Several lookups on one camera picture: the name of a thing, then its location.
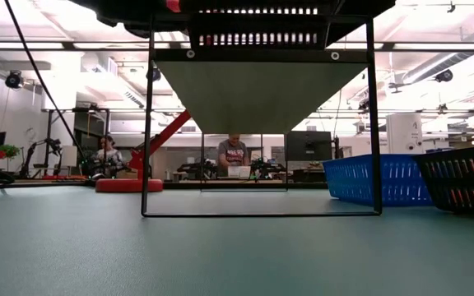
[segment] green plant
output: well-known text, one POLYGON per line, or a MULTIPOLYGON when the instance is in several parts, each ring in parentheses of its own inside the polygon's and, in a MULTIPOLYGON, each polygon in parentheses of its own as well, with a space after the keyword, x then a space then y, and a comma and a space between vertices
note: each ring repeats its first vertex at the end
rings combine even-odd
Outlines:
POLYGON ((5 158, 9 160, 13 160, 20 154, 20 149, 14 145, 1 145, 0 151, 5 152, 5 158))

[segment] black plastic basket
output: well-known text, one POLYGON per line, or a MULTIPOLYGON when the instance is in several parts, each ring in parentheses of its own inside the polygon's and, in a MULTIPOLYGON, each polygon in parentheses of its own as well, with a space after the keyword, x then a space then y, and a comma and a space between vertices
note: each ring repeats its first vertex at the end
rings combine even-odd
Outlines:
POLYGON ((434 205, 474 213, 474 147, 413 156, 434 205))

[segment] potted plant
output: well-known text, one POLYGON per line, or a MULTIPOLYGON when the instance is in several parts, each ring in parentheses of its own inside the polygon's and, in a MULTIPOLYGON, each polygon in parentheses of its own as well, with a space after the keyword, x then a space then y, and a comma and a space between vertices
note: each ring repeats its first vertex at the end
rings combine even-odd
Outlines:
POLYGON ((14 158, 16 158, 16 156, 20 154, 20 149, 14 145, 1 145, 0 151, 5 152, 4 159, 7 160, 7 172, 8 172, 10 160, 13 160, 14 158))

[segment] camera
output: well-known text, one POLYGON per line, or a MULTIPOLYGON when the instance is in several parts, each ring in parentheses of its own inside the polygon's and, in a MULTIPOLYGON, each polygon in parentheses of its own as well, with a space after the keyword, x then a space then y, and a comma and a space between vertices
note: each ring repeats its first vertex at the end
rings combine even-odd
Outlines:
POLYGON ((20 90, 25 84, 21 71, 12 70, 5 79, 5 86, 13 90, 20 90))
POLYGON ((149 76, 151 76, 151 79, 153 82, 159 81, 162 78, 162 73, 160 73, 160 70, 156 67, 152 68, 152 71, 148 71, 146 74, 146 78, 149 79, 149 76))
POLYGON ((445 70, 444 72, 441 72, 434 77, 434 80, 436 82, 450 82, 452 79, 453 73, 451 72, 451 70, 445 70))

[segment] seated person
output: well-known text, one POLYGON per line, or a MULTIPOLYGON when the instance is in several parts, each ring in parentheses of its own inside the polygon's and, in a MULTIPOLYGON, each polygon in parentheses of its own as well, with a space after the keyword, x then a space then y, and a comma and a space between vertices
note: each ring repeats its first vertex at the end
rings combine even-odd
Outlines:
POLYGON ((217 175, 219 177, 228 176, 228 167, 230 166, 246 166, 250 160, 246 145, 239 140, 240 135, 228 135, 228 140, 224 140, 219 144, 219 165, 217 175))
POLYGON ((111 136, 102 137, 100 144, 102 149, 95 153, 94 158, 100 164, 104 160, 104 155, 107 157, 107 160, 105 160, 105 172, 101 165, 97 165, 95 173, 103 173, 107 177, 113 177, 118 170, 124 167, 122 154, 114 149, 114 140, 111 136))

